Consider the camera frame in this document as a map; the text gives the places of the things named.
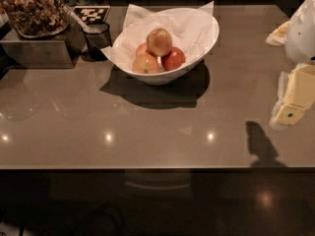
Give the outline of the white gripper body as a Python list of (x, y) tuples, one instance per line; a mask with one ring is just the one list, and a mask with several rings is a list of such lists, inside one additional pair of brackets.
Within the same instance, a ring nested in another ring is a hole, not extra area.
[(295, 63), (315, 63), (315, 0), (304, 0), (290, 18), (284, 50)]

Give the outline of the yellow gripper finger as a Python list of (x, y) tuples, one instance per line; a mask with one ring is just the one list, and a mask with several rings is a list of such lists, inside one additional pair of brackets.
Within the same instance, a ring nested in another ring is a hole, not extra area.
[(289, 25), (289, 22), (285, 22), (272, 31), (266, 38), (266, 42), (273, 46), (282, 46), (285, 42), (286, 30)]
[(315, 103), (315, 66), (297, 64), (290, 72), (281, 72), (278, 101), (272, 111), (270, 126), (283, 130), (297, 124)]

